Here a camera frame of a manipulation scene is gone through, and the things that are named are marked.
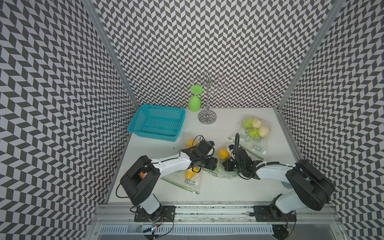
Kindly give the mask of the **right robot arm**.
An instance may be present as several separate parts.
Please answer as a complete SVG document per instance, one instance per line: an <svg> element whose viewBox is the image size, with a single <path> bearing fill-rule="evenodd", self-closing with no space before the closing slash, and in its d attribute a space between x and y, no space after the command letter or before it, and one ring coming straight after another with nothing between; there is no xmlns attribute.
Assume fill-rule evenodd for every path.
<svg viewBox="0 0 384 240"><path fill-rule="evenodd" d="M320 211L336 190L335 184L309 161L299 160L293 165L280 162L253 161L247 151L230 145L229 156L223 166L227 172L235 172L244 180L275 180L291 186L286 194L278 194L269 205L276 214L288 214L302 208Z"/></svg>

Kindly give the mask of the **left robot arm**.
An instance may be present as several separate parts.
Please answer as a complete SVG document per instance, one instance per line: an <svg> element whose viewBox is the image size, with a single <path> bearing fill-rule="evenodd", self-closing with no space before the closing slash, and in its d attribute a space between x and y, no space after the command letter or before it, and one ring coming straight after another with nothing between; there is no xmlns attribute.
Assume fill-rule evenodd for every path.
<svg viewBox="0 0 384 240"><path fill-rule="evenodd" d="M122 187L134 206L139 206L149 215L158 215L162 209L161 203L153 194L158 180L178 171L193 168L214 170L217 158L213 141L201 139L197 145L180 150L178 154L162 158L150 159L141 156L121 177L119 187Z"/></svg>

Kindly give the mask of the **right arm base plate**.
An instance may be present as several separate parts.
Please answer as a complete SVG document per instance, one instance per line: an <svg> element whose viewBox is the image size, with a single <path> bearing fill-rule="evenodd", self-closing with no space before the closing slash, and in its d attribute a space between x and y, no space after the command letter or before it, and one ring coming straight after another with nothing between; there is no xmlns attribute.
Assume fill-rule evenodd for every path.
<svg viewBox="0 0 384 240"><path fill-rule="evenodd" d="M284 214L277 207L253 206L250 217L255 217L257 222L295 222L297 216L294 211Z"/></svg>

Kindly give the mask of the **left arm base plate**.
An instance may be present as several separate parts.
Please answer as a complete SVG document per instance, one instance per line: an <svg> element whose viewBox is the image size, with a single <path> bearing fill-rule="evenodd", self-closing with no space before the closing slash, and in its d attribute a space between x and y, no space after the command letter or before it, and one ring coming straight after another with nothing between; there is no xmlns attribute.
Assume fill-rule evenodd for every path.
<svg viewBox="0 0 384 240"><path fill-rule="evenodd" d="M143 208L138 207L135 212L135 222L173 222L176 206L160 206L153 214L148 214Z"/></svg>

